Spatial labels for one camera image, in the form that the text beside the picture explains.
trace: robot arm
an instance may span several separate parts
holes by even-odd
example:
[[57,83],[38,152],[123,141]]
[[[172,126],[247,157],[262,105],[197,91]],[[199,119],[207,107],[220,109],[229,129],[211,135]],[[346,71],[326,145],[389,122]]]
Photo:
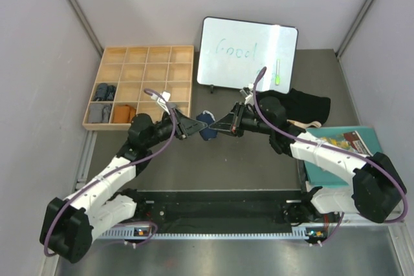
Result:
[[[329,189],[312,187],[307,182],[308,192],[304,194],[303,200],[300,203],[292,203],[299,207],[286,208],[289,222],[314,220],[320,218],[321,214],[337,211],[359,213],[370,221],[383,223],[400,202],[401,195],[398,189],[377,169],[361,159],[366,158],[366,155],[359,154],[357,158],[336,151],[340,148],[333,145],[330,145],[331,149],[321,147],[329,144],[305,129],[289,123],[285,116],[285,109],[277,98],[262,96],[259,102],[261,112],[273,125],[294,137],[315,142],[315,145],[287,138],[262,121],[250,104],[252,94],[248,88],[242,90],[242,94],[245,95],[245,103],[236,103],[229,114],[210,125],[211,129],[237,137],[242,136],[244,131],[268,134],[270,145],[278,154],[287,154],[298,160],[313,163],[348,183],[347,187]],[[385,169],[406,193],[404,184],[386,155],[376,153],[369,159]]]
[[[186,139],[207,127],[207,124],[187,118],[175,108],[172,110],[177,121],[175,137],[179,140]],[[136,115],[128,130],[127,141],[109,165],[78,192],[63,200],[55,198],[48,204],[40,242],[45,244],[47,232],[57,214],[70,199],[79,195],[80,191],[82,195],[62,213],[48,244],[49,249],[71,263],[78,262],[103,232],[133,217],[139,202],[127,195],[117,195],[116,192],[125,183],[137,177],[147,167],[149,160],[138,165],[128,164],[151,155],[149,148],[167,140],[172,130],[173,124],[166,112],[157,123],[153,123],[147,114]]]

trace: marker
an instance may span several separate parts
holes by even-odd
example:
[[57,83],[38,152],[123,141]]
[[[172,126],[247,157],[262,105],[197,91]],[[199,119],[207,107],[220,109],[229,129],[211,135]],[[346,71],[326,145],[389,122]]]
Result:
[[274,84],[279,85],[280,84],[280,59],[276,60],[276,79],[274,81]]

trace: metal floor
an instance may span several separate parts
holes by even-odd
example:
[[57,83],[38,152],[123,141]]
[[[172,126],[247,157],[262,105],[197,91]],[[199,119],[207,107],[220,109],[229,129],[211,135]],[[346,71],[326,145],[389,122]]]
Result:
[[[192,116],[203,110],[224,116],[237,90],[198,85],[194,77]],[[356,125],[342,70],[332,50],[298,50],[292,87],[332,100],[325,126]],[[125,142],[126,132],[99,132],[89,178],[99,173]],[[174,141],[125,187],[146,190],[299,189],[296,163],[277,155],[265,135],[220,136],[204,142],[195,135]],[[136,250],[123,244],[94,244],[72,265],[60,260],[56,276],[82,275],[402,275],[386,227],[341,228],[331,242],[308,248],[288,241],[154,240]]]

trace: whiteboard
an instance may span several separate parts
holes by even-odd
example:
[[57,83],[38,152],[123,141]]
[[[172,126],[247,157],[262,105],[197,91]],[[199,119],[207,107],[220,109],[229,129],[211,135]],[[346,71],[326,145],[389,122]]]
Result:
[[257,90],[288,93],[298,42],[294,27],[206,17],[202,26],[197,81],[242,89],[267,71]]

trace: wooden organizer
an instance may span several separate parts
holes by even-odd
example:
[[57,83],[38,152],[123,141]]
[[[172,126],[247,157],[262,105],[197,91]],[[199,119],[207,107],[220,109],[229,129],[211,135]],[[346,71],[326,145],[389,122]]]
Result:
[[[172,47],[109,47],[105,49],[96,75],[83,119],[83,126],[90,131],[124,131],[129,123],[113,123],[114,107],[130,105],[136,113],[146,113],[159,121],[162,109],[145,88],[171,94],[169,102],[177,104],[186,116],[191,111],[191,84],[193,79],[193,46]],[[116,86],[114,101],[93,101],[100,83]],[[87,123],[89,106],[94,103],[112,103],[109,123]]]

